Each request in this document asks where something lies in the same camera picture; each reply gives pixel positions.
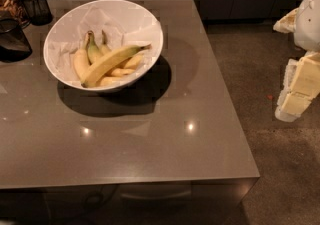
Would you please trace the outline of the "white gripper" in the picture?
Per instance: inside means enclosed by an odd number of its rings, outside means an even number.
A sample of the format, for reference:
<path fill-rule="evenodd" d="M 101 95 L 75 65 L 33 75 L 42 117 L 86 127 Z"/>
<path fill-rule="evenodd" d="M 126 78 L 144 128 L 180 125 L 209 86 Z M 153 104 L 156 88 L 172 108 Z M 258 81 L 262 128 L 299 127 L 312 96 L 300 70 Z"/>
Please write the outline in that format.
<path fill-rule="evenodd" d="M 275 117 L 293 122 L 320 94 L 320 0 L 303 0 L 280 20 L 273 30 L 293 33 L 297 46 L 307 51 L 299 60 L 290 59 L 285 68 L 283 89 L 280 92 Z"/>

